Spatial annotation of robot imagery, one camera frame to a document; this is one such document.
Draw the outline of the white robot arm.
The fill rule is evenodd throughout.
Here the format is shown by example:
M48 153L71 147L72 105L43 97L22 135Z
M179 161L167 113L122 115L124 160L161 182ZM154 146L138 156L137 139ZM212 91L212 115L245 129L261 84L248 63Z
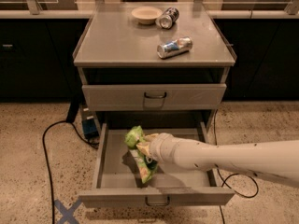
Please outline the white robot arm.
M157 162L173 163L188 170L219 168L287 186L299 186L298 140L215 146L159 133L147 137L137 148Z

